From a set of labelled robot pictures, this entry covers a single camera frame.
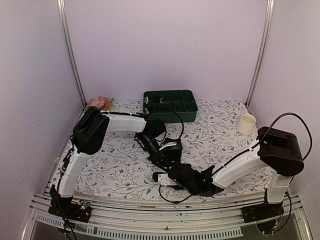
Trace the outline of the green divided storage box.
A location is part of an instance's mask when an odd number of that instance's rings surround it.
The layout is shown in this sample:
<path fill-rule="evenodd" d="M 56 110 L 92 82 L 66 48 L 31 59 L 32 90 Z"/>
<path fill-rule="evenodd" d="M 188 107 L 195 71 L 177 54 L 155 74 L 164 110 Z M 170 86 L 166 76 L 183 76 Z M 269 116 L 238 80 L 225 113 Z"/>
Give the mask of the green divided storage box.
<path fill-rule="evenodd" d="M 155 103 L 155 96 L 164 96 L 164 104 Z M 198 106 L 191 90 L 157 90 L 143 93 L 142 111 L 150 119 L 166 124 L 193 123 Z"/>

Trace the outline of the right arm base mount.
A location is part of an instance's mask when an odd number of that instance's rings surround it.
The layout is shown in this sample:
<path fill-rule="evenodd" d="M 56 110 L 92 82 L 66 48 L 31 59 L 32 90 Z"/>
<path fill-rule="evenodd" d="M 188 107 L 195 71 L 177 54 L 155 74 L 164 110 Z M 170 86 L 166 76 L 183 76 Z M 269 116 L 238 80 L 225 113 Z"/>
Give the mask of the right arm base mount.
<path fill-rule="evenodd" d="M 284 213 L 283 202 L 269 204 L 267 201 L 241 208 L 241 215 L 245 223 L 252 223 L 269 218 L 279 217 Z"/>

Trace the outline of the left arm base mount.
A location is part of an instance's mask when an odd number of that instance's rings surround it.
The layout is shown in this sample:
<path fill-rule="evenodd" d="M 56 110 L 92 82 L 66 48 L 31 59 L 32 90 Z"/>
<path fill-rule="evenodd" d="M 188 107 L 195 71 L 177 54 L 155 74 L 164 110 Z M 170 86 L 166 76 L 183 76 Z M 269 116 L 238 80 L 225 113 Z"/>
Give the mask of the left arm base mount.
<path fill-rule="evenodd" d="M 63 198 L 60 199 L 58 203 L 55 203 L 52 200 L 48 213 L 63 219 L 88 223 L 91 217 L 92 208 L 88 206 L 85 209 L 82 209 L 81 205 L 72 203 L 71 201 Z"/>

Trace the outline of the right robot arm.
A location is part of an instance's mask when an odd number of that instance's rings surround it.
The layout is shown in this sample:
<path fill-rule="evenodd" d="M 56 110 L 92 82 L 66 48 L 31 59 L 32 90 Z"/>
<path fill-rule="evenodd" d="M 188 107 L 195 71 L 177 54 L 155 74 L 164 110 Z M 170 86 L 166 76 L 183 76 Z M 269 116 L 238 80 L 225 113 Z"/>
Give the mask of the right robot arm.
<path fill-rule="evenodd" d="M 262 218 L 269 218 L 278 210 L 292 178 L 304 169 L 298 138 L 293 133 L 262 127 L 248 149 L 218 168 L 211 166 L 199 172 L 190 164 L 176 163 L 168 171 L 167 179 L 192 196 L 211 197 L 265 167 L 270 167 L 273 173 L 266 189 L 266 201 L 259 206 L 258 213 Z"/>

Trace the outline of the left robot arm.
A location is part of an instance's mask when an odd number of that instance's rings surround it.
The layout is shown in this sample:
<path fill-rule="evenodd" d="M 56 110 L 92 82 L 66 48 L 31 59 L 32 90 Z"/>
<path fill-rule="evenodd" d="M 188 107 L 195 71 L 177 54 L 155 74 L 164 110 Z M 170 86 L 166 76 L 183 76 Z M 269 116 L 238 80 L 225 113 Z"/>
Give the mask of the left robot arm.
<path fill-rule="evenodd" d="M 63 159 L 58 183 L 50 189 L 52 206 L 63 217 L 74 213 L 71 200 L 78 177 L 90 156 L 101 149 L 105 135 L 111 132 L 134 132 L 134 140 L 149 154 L 147 159 L 165 172 L 181 161 L 180 138 L 165 137 L 161 143 L 156 140 L 167 132 L 162 120 L 151 119 L 148 113 L 110 112 L 91 106 L 73 129 L 71 148 Z"/>

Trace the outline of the black white-banded underwear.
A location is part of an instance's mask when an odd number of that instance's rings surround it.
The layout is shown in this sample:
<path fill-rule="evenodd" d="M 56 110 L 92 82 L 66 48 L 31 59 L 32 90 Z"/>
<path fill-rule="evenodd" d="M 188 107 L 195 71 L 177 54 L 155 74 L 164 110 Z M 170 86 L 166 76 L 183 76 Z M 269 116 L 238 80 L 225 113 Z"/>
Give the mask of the black white-banded underwear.
<path fill-rule="evenodd" d="M 160 152 L 163 154 L 163 166 L 168 171 L 174 164 L 181 162 L 183 146 L 181 139 L 166 137 L 161 143 Z"/>

